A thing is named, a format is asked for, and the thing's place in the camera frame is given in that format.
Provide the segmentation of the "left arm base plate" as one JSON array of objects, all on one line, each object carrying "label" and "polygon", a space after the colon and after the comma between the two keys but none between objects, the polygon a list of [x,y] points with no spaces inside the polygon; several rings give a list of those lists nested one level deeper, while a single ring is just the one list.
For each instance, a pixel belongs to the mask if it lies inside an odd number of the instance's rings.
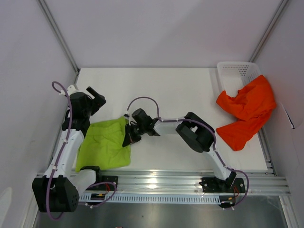
[{"label": "left arm base plate", "polygon": [[105,182],[105,184],[101,184],[97,186],[98,190],[101,191],[114,191],[114,186],[110,183],[113,183],[116,187],[118,185],[118,176],[113,175],[103,175],[98,182]]}]

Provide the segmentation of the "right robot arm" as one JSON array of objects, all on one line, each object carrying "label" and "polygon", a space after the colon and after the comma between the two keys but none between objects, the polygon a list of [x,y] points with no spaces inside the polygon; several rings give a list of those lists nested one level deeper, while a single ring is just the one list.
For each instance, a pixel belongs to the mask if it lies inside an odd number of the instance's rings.
[{"label": "right robot arm", "polygon": [[215,130],[193,112],[177,119],[151,118],[143,109],[138,109],[132,115],[133,122],[125,126],[125,137],[122,146],[134,144],[141,136],[162,136],[177,134],[195,152],[202,153],[214,172],[210,179],[221,191],[229,191],[234,186],[236,172],[229,168],[216,150]]}]

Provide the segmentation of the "orange shorts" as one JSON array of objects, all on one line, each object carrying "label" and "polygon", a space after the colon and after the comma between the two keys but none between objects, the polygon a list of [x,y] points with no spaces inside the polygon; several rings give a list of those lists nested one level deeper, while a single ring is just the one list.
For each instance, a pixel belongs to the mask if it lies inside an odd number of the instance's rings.
[{"label": "orange shorts", "polygon": [[259,132],[276,109],[276,101],[268,80],[259,75],[238,90],[235,97],[220,93],[216,104],[237,120],[217,128],[218,135],[233,150],[244,149],[246,143]]}]

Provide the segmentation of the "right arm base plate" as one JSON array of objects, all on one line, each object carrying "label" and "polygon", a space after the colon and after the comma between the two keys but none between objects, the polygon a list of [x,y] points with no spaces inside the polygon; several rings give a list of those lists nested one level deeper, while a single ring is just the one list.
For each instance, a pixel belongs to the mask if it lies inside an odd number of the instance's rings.
[{"label": "right arm base plate", "polygon": [[233,181],[220,180],[216,177],[201,178],[199,185],[205,193],[233,193],[237,189],[239,193],[245,193],[246,188],[242,178],[235,178]]}]

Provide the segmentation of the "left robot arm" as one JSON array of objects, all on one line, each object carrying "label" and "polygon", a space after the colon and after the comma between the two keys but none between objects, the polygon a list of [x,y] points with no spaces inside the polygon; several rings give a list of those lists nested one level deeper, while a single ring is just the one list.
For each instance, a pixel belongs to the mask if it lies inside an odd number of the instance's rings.
[{"label": "left robot arm", "polygon": [[90,126],[90,117],[105,103],[103,95],[92,87],[80,92],[74,85],[61,94],[68,98],[62,132],[56,153],[48,169],[32,182],[32,189],[40,212],[73,212],[78,206],[79,196],[90,187],[98,190],[103,178],[96,166],[86,166],[72,177],[72,167]]}]

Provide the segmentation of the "lime green shorts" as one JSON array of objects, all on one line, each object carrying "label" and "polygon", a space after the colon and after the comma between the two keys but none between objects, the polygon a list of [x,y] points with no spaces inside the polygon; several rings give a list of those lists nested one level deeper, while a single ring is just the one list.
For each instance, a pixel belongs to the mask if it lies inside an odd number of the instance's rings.
[{"label": "lime green shorts", "polygon": [[75,171],[86,166],[109,170],[130,165],[131,147],[123,147],[127,124],[124,117],[90,124],[78,150]]}]

